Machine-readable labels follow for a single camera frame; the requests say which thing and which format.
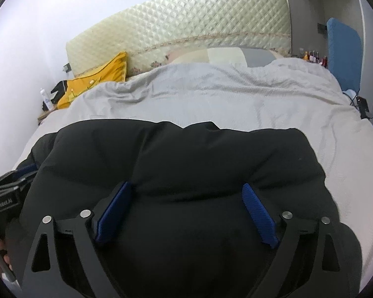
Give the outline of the black puffer jacket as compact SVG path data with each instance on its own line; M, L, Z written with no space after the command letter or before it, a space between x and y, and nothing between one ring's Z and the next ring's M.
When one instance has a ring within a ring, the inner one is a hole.
M94 256L121 297L356 297L361 245L340 221L303 132L220 129L212 122L85 120L40 138L25 202L5 231L14 273L52 269L38 228L88 210ZM132 206L97 243L93 209L120 182ZM279 224L264 244L242 201L249 184Z

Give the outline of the wooden nightstand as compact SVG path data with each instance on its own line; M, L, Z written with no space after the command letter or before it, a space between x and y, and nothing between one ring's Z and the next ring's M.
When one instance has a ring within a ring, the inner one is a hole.
M38 124L41 124L52 112L56 110L57 110L57 105L55 105L52 110L43 111L43 113L38 116Z

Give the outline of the white plastic bottle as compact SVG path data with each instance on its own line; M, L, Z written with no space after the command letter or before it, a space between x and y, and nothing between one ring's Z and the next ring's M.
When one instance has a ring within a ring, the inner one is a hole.
M40 95L43 99L43 103L45 104L46 108L47 108L47 111L52 111L54 110L54 105L51 101L51 98L50 96L48 95L48 93L45 91L45 89L40 89Z

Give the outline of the black bag on nightstand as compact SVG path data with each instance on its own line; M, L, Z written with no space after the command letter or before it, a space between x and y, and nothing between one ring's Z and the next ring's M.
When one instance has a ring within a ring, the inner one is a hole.
M57 105L57 103L66 93L67 87L68 87L68 81L62 80L62 81L59 81L55 85L55 87L48 93L49 99L53 103L53 105Z

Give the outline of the grey bed duvet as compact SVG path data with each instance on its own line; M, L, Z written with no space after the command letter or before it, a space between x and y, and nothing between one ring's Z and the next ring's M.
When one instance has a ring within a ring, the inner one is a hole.
M49 115L21 158L47 133L103 118L170 121L181 127L209 121L238 131L297 128L326 173L342 222L360 241L361 285L373 277L373 125L361 119L327 69L295 58L256 68L180 63L125 83L101 83Z

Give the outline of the yellow cartoon pillow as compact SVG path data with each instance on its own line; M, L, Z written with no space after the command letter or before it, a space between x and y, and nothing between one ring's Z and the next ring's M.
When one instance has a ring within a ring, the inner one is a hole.
M66 92L59 99L57 108L68 108L78 96L101 83L108 81L124 83L127 77L127 57L128 55L125 51L119 52L105 65L91 70L83 76L67 81Z

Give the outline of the black device on stand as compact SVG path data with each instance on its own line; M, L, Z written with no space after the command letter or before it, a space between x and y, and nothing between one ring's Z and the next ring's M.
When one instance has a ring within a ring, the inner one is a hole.
M369 105L367 103L367 100L361 96L359 96L354 90L349 90L352 99L351 99L351 105L356 108L356 110L359 111L359 114L361 116L361 119L372 119L373 115L371 114L369 110Z

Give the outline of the grey patchwork pillow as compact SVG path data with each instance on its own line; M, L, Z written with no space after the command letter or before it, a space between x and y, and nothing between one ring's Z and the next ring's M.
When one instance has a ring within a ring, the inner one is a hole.
M230 65L234 67L264 67L281 54L262 48L252 47L213 47L176 50L166 59L170 63L209 63L212 65Z

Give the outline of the small bottles on shelf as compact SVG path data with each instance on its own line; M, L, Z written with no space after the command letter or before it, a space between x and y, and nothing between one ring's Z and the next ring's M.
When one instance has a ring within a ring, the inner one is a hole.
M299 48L299 57L304 61L316 63L322 67L328 68L328 57L321 56L318 51Z

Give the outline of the cream quilted headboard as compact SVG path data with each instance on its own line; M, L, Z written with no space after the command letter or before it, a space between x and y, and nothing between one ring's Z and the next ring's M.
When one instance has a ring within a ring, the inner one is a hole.
M287 0L151 0L115 13L66 44L78 77L128 56L127 75L159 67L175 50L246 46L292 52Z

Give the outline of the blue folded chair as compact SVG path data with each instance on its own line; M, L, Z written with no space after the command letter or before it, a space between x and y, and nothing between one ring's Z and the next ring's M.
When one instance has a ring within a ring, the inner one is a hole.
M328 70L342 91L359 93L363 63L363 47L357 31L335 18L327 21Z

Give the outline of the grey white wardrobe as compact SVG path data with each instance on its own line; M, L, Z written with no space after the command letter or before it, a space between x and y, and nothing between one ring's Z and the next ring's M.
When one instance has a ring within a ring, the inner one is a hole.
M373 116L373 8L367 0L288 0L291 22L291 53L306 51L324 57L331 46L331 22L356 32L361 50L359 96Z

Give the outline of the wall socket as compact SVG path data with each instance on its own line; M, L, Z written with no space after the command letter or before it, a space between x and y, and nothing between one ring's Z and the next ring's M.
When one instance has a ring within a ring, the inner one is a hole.
M71 66L70 66L69 63L67 63L66 65L63 66L63 71L64 71L65 73L69 73L69 72L72 71Z

